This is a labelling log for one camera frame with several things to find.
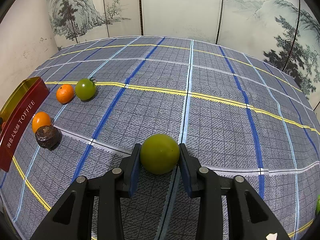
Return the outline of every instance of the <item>small orange fruit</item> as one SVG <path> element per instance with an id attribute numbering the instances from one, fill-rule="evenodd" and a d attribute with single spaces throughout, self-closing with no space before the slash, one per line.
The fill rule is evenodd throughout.
<path id="1" fill-rule="evenodd" d="M 74 96 L 74 91 L 73 91 L 73 87 L 69 84 L 63 84 L 62 86 L 60 86 L 57 90 L 56 93 L 56 97 L 57 100 L 62 103 L 62 104 L 66 104 L 69 101 L 71 101 L 71 99 Z"/>
<path id="2" fill-rule="evenodd" d="M 44 125 L 51 125 L 50 116 L 45 112 L 36 113 L 35 117 L 32 120 L 33 132 L 36 133 L 38 128 Z"/>

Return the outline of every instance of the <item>tangerine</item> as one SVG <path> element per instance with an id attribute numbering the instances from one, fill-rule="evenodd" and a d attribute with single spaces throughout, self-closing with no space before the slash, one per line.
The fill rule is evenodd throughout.
<path id="1" fill-rule="evenodd" d="M 63 84 L 62 86 L 60 86 L 57 90 L 56 93 L 56 97 L 57 100 L 61 103 L 61 104 L 66 104 L 69 101 L 71 101 L 71 99 L 74 96 L 74 91 L 73 91 L 73 87 L 69 84 Z"/>
<path id="2" fill-rule="evenodd" d="M 32 120 L 32 130 L 34 133 L 38 130 L 39 127 L 51 125 L 50 116 L 45 112 L 36 113 L 35 117 Z"/>

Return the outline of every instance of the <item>wall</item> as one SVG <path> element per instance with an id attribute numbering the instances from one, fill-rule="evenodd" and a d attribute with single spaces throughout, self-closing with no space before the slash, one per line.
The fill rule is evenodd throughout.
<path id="1" fill-rule="evenodd" d="M 142 18 L 139 0 L 47 2 L 58 46 L 140 35 L 143 21 L 144 35 L 207 41 L 264 60 L 291 75 L 312 108 L 320 101 L 320 24 L 304 0 L 141 0 Z"/>
<path id="2" fill-rule="evenodd" d="M 55 54 L 46 0 L 16 0 L 0 24 L 0 107 L 28 76 Z"/>

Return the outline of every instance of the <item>blue stripe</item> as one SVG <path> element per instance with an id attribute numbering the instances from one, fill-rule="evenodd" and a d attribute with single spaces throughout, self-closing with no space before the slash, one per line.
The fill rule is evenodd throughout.
<path id="1" fill-rule="evenodd" d="M 159 43 L 157 44 L 160 45 L 162 43 L 162 41 L 164 41 L 164 38 L 162 38 L 161 41 L 159 41 Z M 140 70 L 140 68 L 143 66 L 143 64 L 145 63 L 146 59 L 148 59 L 151 54 L 156 50 L 157 46 L 155 46 L 150 52 L 149 54 L 146 56 L 146 58 L 136 67 L 136 69 L 132 72 L 132 74 L 126 79 L 125 83 L 126 85 L 129 84 L 130 80 L 135 76 L 135 74 Z M 112 103 L 110 104 L 110 106 L 108 107 L 107 111 L 105 112 L 105 114 L 103 115 L 103 118 L 101 119 L 99 125 L 97 126 L 96 130 L 94 131 L 93 135 L 92 135 L 92 139 L 97 139 L 101 130 L 102 130 L 102 127 L 104 126 L 104 124 L 106 123 L 107 119 L 109 118 L 113 108 L 115 107 L 116 103 L 118 102 L 119 98 L 122 96 L 122 94 L 124 93 L 125 91 L 125 88 L 121 88 L 120 91 L 117 93 L 116 97 L 113 99 Z M 73 177 L 72 177 L 72 181 L 71 183 L 79 176 L 79 173 L 83 167 L 83 164 L 90 152 L 92 147 L 86 147 L 79 163 L 77 164 L 77 167 L 76 167 L 76 170 L 73 174 Z"/>
<path id="2" fill-rule="evenodd" d="M 3 180 L 2 180 L 2 182 L 1 182 L 0 188 L 2 188 L 6 176 L 7 176 L 7 173 L 5 173 L 5 175 L 4 175 L 4 177 L 3 177 Z"/>
<path id="3" fill-rule="evenodd" d="M 116 39 L 113 39 L 112 41 L 108 42 L 107 44 L 105 44 L 103 47 L 107 46 L 108 44 L 114 42 Z M 91 57 L 93 54 L 95 54 L 96 52 L 98 52 L 100 49 L 94 51 L 93 53 L 91 53 L 88 57 L 86 57 L 83 61 L 87 60 L 89 57 Z M 73 69 L 71 69 L 67 74 L 65 74 L 59 81 L 62 81 L 66 76 L 68 76 L 73 70 L 75 70 L 82 62 L 80 62 L 79 64 L 77 64 Z M 58 86 L 58 84 L 56 84 L 51 90 L 53 91 L 56 87 Z"/>
<path id="4" fill-rule="evenodd" d="M 264 63 L 264 65 L 265 65 L 265 66 L 267 67 L 267 69 L 271 72 L 271 74 L 273 74 L 273 72 L 272 72 L 271 69 L 266 65 L 266 63 Z M 280 86 L 282 87 L 282 89 L 284 90 L 284 92 L 287 94 L 287 96 L 289 96 L 288 93 L 287 93 L 287 91 L 285 91 L 284 87 L 283 87 L 282 84 L 279 82 L 279 80 L 278 80 L 277 78 L 276 78 L 276 80 L 278 81 L 278 83 L 280 84 Z M 298 114 L 298 116 L 299 116 L 300 123 L 302 124 L 301 116 L 300 116 L 297 108 L 295 107 L 294 103 L 291 101 L 291 98 L 289 98 L 289 100 L 290 100 L 291 104 L 293 105 L 294 109 L 297 111 L 297 114 Z M 319 159 L 319 154 L 318 154 L 318 151 L 317 151 L 317 149 L 316 149 L 315 144 L 313 143 L 312 139 L 310 138 L 307 130 L 306 130 L 305 128 L 303 128 L 303 130 L 304 130 L 304 132 L 306 133 L 306 135 L 307 135 L 310 143 L 313 145 L 313 147 L 314 147 L 314 149 L 315 149 L 315 151 L 316 151 L 316 153 L 317 153 L 318 159 Z"/>
<path id="5" fill-rule="evenodd" d="M 229 60 L 226 58 L 226 55 L 224 53 L 224 51 L 222 50 L 222 48 L 219 46 L 220 51 L 222 53 L 222 55 L 224 56 L 224 59 L 226 60 L 230 71 L 235 74 L 235 71 L 233 70 Z M 244 102 L 248 105 L 249 104 L 249 100 L 247 97 L 247 94 L 245 93 L 245 91 L 242 90 L 240 82 L 238 80 L 238 78 L 236 76 L 233 76 L 233 78 L 236 81 L 236 85 L 238 87 L 238 89 L 241 91 L 243 97 L 244 97 Z M 262 163 L 262 154 L 261 154 L 261 147 L 260 147 L 260 143 L 259 143 L 259 137 L 258 137 L 258 133 L 257 133 L 257 129 L 256 126 L 254 124 L 252 115 L 251 115 L 251 110 L 246 108 L 246 112 L 247 112 L 247 116 L 248 116 L 248 120 L 250 123 L 250 128 L 251 128 L 251 132 L 253 135 L 253 141 L 254 141 L 254 148 L 256 151 L 256 159 L 257 159 L 257 164 L 258 164 L 258 168 L 263 168 L 263 163 Z M 259 175 L 259 195 L 260 197 L 263 199 L 264 198 L 264 176 L 263 175 Z"/>

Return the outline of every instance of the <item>white wall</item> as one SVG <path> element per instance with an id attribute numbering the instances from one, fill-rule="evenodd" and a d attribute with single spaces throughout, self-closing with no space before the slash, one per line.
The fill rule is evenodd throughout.
<path id="1" fill-rule="evenodd" d="M 16 0 L 0 23 L 0 108 L 58 49 L 46 0 Z"/>

